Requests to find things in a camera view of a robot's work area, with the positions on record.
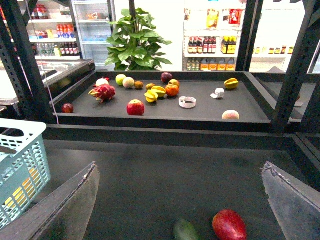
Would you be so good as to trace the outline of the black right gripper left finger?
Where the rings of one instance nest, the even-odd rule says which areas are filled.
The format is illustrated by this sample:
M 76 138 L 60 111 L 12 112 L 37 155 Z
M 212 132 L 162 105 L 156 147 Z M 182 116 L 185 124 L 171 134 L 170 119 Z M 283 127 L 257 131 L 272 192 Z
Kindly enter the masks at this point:
M 96 162 L 0 231 L 2 240 L 82 240 L 100 184 Z

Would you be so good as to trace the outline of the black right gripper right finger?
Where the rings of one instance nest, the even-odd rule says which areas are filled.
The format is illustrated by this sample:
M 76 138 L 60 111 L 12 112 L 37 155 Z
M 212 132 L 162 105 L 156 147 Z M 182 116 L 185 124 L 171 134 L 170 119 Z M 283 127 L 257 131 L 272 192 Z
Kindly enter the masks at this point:
M 320 192 L 267 161 L 261 172 L 265 193 L 287 240 L 320 238 Z

